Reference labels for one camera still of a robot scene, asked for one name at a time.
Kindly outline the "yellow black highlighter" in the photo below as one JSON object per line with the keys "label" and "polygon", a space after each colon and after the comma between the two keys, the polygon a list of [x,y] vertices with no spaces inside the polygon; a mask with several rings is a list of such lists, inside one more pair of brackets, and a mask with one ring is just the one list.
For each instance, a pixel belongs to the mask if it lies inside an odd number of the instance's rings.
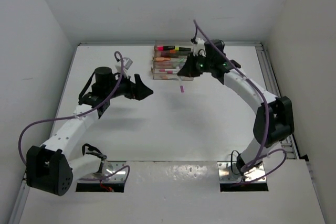
{"label": "yellow black highlighter", "polygon": [[183,51],[183,52],[190,52],[192,51],[191,48],[188,48],[188,47],[178,47],[178,46],[175,46],[175,51]]}

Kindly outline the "pink capped white marker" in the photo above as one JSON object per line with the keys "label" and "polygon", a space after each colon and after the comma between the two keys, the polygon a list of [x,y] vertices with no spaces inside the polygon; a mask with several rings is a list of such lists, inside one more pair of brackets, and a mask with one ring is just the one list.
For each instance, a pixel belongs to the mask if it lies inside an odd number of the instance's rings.
{"label": "pink capped white marker", "polygon": [[159,69],[159,72],[166,74],[177,74],[177,69]]}

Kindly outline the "purple black highlighter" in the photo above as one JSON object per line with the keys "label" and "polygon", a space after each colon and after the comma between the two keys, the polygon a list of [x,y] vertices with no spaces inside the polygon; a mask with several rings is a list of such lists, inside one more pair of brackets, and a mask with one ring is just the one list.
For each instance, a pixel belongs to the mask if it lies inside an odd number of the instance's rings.
{"label": "purple black highlighter", "polygon": [[188,53],[170,53],[170,52],[161,52],[159,57],[164,58],[186,58],[188,56]]}

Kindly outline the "pink black highlighter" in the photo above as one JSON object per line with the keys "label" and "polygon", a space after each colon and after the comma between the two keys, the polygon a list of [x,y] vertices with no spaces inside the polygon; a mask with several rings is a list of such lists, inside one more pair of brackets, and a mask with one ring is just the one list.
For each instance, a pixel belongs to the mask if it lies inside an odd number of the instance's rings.
{"label": "pink black highlighter", "polygon": [[170,51],[175,50],[175,46],[157,46],[157,51]]}

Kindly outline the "peach capped horizontal marker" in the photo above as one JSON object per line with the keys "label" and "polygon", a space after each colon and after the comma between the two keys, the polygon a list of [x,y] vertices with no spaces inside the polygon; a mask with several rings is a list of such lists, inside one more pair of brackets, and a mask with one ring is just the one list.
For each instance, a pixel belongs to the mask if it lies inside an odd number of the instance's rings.
{"label": "peach capped horizontal marker", "polygon": [[160,76],[162,80],[179,80],[180,78],[176,75],[165,74]]}

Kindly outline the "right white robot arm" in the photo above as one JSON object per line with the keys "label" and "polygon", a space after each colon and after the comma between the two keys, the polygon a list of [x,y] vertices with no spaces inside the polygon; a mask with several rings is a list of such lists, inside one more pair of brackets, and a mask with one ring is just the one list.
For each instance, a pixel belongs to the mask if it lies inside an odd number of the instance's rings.
{"label": "right white robot arm", "polygon": [[210,73],[241,97],[255,113],[254,138],[236,161],[237,171],[243,174],[259,164],[278,142],[294,132],[292,102],[286,96],[278,97],[265,90],[247,77],[239,63],[226,57],[223,41],[195,38],[191,42],[192,52],[188,54],[178,76],[194,78]]}

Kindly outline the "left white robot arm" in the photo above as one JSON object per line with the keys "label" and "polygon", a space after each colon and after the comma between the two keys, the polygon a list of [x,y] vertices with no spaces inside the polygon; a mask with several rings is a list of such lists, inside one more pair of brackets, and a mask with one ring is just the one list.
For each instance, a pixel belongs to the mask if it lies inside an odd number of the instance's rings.
{"label": "left white robot arm", "polygon": [[90,144],[82,146],[82,156],[69,156],[86,130],[99,120],[110,106],[110,100],[124,96],[141,101],[153,94],[139,74],[132,81],[123,73],[113,73],[109,67],[94,70],[79,94],[78,105],[60,129],[41,146],[32,146],[26,154],[27,185],[62,196],[75,180],[105,180],[102,169],[107,157]]}

